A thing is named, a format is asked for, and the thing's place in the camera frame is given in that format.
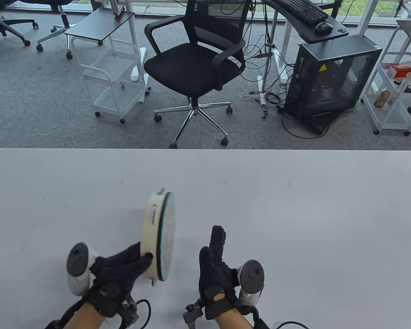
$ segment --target black gaming chair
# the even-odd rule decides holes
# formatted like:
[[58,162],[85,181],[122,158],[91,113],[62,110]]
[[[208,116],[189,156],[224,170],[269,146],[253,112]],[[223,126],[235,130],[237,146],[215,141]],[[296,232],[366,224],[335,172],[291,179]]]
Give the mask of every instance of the black gaming chair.
[[[67,31],[69,28],[74,26],[74,24],[69,24],[67,15],[64,13],[63,6],[66,4],[71,3],[73,0],[21,0],[22,2],[26,3],[39,3],[39,4],[48,4],[54,13],[61,14],[61,19],[63,21],[63,25],[61,24],[52,24],[52,28],[50,30],[50,34],[45,36],[42,39],[37,41],[37,51],[43,51],[43,46],[41,42],[54,38],[55,36],[59,36]],[[70,37],[66,36],[67,40],[67,53],[66,58],[72,59],[73,55],[70,51]]]
[[[14,3],[16,0],[0,0],[0,9],[5,9],[11,3]],[[20,24],[20,23],[32,23],[32,26],[37,29],[38,24],[33,19],[5,19],[3,16],[0,17],[0,33],[3,36],[6,36],[6,32],[11,32],[15,36],[18,36],[25,46],[30,46],[30,41],[26,40],[24,36],[18,31],[10,27],[10,25]]]
[[[178,148],[177,141],[192,118],[200,115],[223,135],[221,144],[228,144],[225,130],[218,126],[204,109],[227,106],[227,114],[233,112],[231,103],[201,105],[199,97],[222,86],[240,75],[245,68],[242,34],[251,0],[188,0],[185,15],[179,15],[149,23],[145,34],[157,55],[146,61],[144,69],[162,85],[185,95],[190,105],[154,111],[154,120],[161,121],[160,113],[188,111],[189,114],[170,148]],[[184,24],[189,41],[186,44],[161,52],[152,31],[175,22]],[[217,48],[218,53],[200,44]]]

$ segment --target chrome chair base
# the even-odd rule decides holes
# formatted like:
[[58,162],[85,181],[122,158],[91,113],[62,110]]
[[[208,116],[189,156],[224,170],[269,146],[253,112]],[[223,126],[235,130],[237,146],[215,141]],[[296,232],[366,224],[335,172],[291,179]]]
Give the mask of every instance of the chrome chair base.
[[164,108],[162,110],[154,110],[154,120],[155,122],[160,122],[162,120],[162,117],[160,113],[168,113],[168,112],[187,112],[189,111],[189,114],[187,115],[186,119],[183,122],[183,125],[179,129],[177,136],[174,138],[174,142],[169,146],[169,148],[176,149],[178,148],[177,146],[177,141],[179,137],[181,136],[183,130],[187,126],[188,122],[190,119],[192,119],[193,116],[197,116],[198,114],[202,116],[204,119],[206,119],[207,122],[209,122],[212,126],[214,126],[220,133],[224,135],[224,138],[221,140],[221,145],[227,146],[228,145],[228,133],[223,130],[210,116],[207,115],[203,110],[206,108],[218,108],[220,106],[227,106],[226,113],[227,114],[232,114],[233,109],[232,109],[232,103],[231,102],[223,102],[223,103],[210,103],[210,104],[199,104],[197,106],[193,106],[191,103],[187,106],[180,106],[178,108]]
[[[45,36],[44,38],[41,38],[37,41],[37,50],[38,51],[43,51],[43,46],[41,45],[41,42],[44,42],[46,40],[52,39],[56,36],[60,36],[61,34],[63,34],[65,31],[67,31],[69,28],[75,26],[76,24],[70,24],[70,26],[66,27],[64,25],[60,25],[60,24],[52,24],[53,28],[50,30],[51,33],[48,36]],[[71,36],[67,35],[66,36],[66,41],[67,41],[67,53],[66,53],[66,58],[67,59],[72,59],[73,55],[71,53],[70,50],[70,38]]]

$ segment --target black keyboard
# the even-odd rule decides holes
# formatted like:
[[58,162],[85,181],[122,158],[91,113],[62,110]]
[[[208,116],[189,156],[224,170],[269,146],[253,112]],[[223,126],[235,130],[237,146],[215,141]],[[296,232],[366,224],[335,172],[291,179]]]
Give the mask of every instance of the black keyboard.
[[309,0],[274,0],[308,24],[320,23],[329,17],[323,9]]

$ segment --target black desk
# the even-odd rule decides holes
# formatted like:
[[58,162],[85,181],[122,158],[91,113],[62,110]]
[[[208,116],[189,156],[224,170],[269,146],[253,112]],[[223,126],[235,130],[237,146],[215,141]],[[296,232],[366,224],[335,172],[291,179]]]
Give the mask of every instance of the black desk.
[[326,36],[319,36],[315,34],[315,25],[306,24],[302,20],[296,18],[288,10],[280,6],[277,2],[271,0],[261,0],[264,4],[270,6],[274,10],[281,13],[288,22],[295,28],[298,35],[308,44],[316,44],[317,42],[323,42],[331,39],[336,39],[342,36],[347,36],[349,34],[348,29],[342,25],[340,22],[335,20],[333,17],[329,16],[326,19],[327,23],[330,23],[334,26],[332,32]]

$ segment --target hand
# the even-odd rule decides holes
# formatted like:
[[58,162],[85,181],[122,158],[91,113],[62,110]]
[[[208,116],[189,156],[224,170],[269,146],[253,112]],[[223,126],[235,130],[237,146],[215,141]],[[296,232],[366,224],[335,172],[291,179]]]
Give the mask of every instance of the hand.
[[152,262],[152,254],[140,257],[140,243],[114,256],[97,257],[90,272],[96,277],[83,297],[102,315],[112,318],[131,294],[135,280]]
[[239,285],[237,271],[222,261],[225,237],[221,226],[213,226],[209,246],[202,247],[199,252],[199,294],[206,313],[208,306],[222,298],[222,293],[233,308],[241,308],[234,290]]

